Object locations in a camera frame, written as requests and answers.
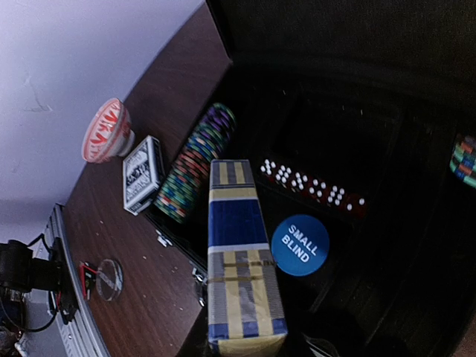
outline wooden table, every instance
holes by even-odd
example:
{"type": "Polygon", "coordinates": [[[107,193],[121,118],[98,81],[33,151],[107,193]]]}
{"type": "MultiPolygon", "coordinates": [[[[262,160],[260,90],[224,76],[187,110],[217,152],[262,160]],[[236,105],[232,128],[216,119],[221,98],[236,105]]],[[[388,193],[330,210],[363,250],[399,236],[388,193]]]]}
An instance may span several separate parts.
{"type": "MultiPolygon", "coordinates": [[[[228,66],[205,6],[158,55],[126,100],[136,144],[160,139],[174,156],[197,113],[228,66]]],[[[157,242],[152,225],[123,209],[122,161],[88,164],[64,210],[74,262],[120,261],[124,290],[112,303],[95,293],[89,303],[112,356],[174,356],[199,313],[191,267],[157,242]]],[[[476,325],[457,357],[476,353],[476,325]]]]}

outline poker chip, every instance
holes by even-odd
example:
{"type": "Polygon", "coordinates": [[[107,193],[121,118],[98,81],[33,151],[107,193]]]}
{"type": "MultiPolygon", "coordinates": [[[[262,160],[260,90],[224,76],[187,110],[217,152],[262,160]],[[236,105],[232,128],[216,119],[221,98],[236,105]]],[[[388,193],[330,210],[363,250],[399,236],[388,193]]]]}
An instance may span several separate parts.
{"type": "MultiPolygon", "coordinates": [[[[221,103],[213,104],[197,123],[181,148],[154,204],[177,221],[186,222],[199,191],[208,181],[210,163],[225,150],[237,126],[233,112],[221,103]]],[[[269,162],[264,167],[267,171],[269,162]]]]}
{"type": "Polygon", "coordinates": [[[449,167],[462,182],[476,188],[476,139],[471,136],[457,139],[449,167]]]}
{"type": "Polygon", "coordinates": [[[325,263],[329,248],[329,233],[324,224],[304,214],[284,219],[271,240],[271,253],[277,267],[295,277],[317,271],[325,263]]]}

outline stack of poker chips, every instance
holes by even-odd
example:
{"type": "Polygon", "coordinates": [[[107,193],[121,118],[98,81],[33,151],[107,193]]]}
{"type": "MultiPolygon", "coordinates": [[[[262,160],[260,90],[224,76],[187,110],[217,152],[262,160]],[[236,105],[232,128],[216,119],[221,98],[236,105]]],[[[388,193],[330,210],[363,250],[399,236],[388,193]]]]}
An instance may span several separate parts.
{"type": "Polygon", "coordinates": [[[471,136],[457,139],[449,167],[461,181],[476,188],[476,139],[471,136]]]}
{"type": "Polygon", "coordinates": [[[210,163],[225,150],[237,121],[231,110],[213,104],[182,147],[159,190],[155,205],[178,223],[192,212],[202,184],[208,182],[210,163]]]}

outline blue button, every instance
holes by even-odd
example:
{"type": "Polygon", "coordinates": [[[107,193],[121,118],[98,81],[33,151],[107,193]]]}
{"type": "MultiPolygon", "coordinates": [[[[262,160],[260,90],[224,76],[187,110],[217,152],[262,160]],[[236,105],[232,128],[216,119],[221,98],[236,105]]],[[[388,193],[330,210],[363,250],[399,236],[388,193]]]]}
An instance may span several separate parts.
{"type": "Polygon", "coordinates": [[[306,214],[290,216],[274,231],[271,252],[282,271],[303,277],[326,261],[329,234],[319,219],[306,214]]]}

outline white wall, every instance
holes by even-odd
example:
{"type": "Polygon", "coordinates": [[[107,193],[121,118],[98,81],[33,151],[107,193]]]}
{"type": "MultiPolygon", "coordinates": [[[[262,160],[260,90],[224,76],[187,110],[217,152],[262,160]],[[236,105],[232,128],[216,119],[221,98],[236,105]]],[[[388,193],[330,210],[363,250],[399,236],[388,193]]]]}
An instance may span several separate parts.
{"type": "Polygon", "coordinates": [[[89,121],[124,99],[202,0],[2,0],[0,242],[29,241],[65,203],[89,121]]]}

